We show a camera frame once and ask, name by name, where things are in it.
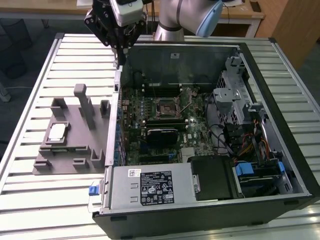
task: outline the metal slatted table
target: metal slatted table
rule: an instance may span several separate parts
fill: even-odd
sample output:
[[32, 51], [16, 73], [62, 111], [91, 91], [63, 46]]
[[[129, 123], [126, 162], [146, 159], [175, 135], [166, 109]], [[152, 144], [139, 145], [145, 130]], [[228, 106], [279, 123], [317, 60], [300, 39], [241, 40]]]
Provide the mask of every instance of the metal slatted table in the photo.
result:
[[[111, 101], [113, 53], [90, 34], [54, 40], [0, 164], [0, 240], [107, 240], [88, 212], [88, 187], [103, 174], [32, 174], [53, 97], [79, 104], [76, 83], [87, 85], [92, 103]], [[150, 37], [142, 36], [141, 40]], [[209, 38], [246, 42], [313, 174], [320, 181], [320, 108], [276, 43], [257, 38]], [[186, 41], [208, 41], [187, 37]], [[257, 100], [259, 94], [250, 82]], [[152, 239], [319, 239], [320, 206], [288, 212], [268, 224], [175, 234]]]

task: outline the red wire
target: red wire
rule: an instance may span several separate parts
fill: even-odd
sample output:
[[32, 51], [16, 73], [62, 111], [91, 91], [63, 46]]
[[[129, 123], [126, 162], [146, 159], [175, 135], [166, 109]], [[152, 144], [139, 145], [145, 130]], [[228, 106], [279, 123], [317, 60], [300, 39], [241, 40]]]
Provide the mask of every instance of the red wire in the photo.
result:
[[243, 139], [242, 139], [242, 148], [244, 148], [244, 146], [245, 146], [245, 140], [246, 140], [246, 137], [248, 137], [248, 136], [252, 136], [252, 134], [251, 134], [251, 133], [248, 133], [248, 134], [246, 134], [246, 135], [243, 136]]

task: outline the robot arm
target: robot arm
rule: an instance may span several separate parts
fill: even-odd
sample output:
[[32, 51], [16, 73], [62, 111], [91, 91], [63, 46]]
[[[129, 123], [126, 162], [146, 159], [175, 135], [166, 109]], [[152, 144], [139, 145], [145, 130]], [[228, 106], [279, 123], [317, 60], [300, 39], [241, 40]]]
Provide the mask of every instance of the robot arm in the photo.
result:
[[[147, 24], [144, 4], [152, 0], [93, 0], [84, 23], [105, 45], [111, 46], [118, 66], [126, 63]], [[185, 28], [200, 37], [214, 31], [223, 9], [222, 0], [162, 0], [156, 40], [183, 41]]]

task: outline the power supply label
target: power supply label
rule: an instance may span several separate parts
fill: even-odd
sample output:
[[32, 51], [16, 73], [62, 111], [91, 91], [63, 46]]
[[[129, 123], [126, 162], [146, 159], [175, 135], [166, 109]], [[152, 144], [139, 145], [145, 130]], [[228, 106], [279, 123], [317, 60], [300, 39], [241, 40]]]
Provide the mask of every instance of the power supply label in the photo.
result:
[[140, 186], [142, 206], [175, 203], [171, 171], [141, 172]]

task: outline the barcode sticker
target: barcode sticker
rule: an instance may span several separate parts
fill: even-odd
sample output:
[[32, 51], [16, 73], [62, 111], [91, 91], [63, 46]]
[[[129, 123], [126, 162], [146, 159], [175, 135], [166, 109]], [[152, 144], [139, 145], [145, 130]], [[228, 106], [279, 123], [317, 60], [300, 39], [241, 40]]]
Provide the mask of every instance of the barcode sticker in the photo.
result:
[[134, 178], [134, 177], [140, 177], [141, 169], [129, 169], [128, 170], [128, 177]]

